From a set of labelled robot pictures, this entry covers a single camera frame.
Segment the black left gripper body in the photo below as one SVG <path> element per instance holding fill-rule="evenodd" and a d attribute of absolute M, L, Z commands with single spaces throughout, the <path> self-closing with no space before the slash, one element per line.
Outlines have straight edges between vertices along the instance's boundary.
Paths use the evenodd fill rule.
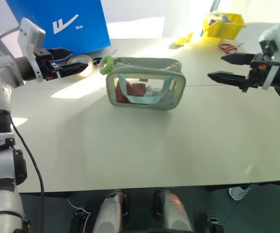
<path fill-rule="evenodd" d="M 58 78 L 56 69 L 58 66 L 53 62 L 54 52 L 52 49 L 34 49 L 33 54 L 40 69 L 40 81 L 51 81 Z"/>

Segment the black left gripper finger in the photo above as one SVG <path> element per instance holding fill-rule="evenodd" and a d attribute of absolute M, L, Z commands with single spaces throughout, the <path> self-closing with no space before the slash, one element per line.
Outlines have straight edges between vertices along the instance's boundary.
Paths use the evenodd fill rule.
<path fill-rule="evenodd" d="M 54 48 L 48 51 L 52 54 L 53 60 L 63 60 L 73 54 L 73 51 L 65 48 Z"/>
<path fill-rule="evenodd" d="M 87 63 L 71 63 L 67 65 L 60 66 L 58 69 L 58 73 L 61 77 L 67 77 L 71 75 L 80 74 L 88 67 Z"/>

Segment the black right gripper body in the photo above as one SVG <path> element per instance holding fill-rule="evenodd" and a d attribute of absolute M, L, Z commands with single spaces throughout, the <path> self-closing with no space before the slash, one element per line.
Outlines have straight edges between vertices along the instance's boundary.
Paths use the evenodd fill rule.
<path fill-rule="evenodd" d="M 245 54 L 243 64 L 250 65 L 250 71 L 241 85 L 241 90 L 243 92 L 247 92 L 250 87 L 258 88 L 261 86 L 267 89 L 267 87 L 265 87 L 265 82 L 267 81 L 271 81 L 270 86 L 278 89 L 280 88 L 278 79 L 275 79 L 279 67 L 274 66 L 274 71 L 276 73 L 272 76 L 271 62 L 273 61 L 273 55 L 274 51 L 269 46 L 265 46 L 264 53 Z"/>

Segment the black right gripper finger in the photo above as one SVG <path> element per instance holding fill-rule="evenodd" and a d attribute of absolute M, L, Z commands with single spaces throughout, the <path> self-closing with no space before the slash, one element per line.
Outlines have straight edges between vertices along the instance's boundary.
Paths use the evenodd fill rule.
<path fill-rule="evenodd" d="M 222 56 L 221 59 L 233 65 L 249 65 L 254 56 L 250 53 L 230 53 Z"/>
<path fill-rule="evenodd" d="M 248 89 L 245 76 L 219 71 L 208 73 L 207 76 L 213 81 L 221 84 L 237 86 L 240 89 Z"/>

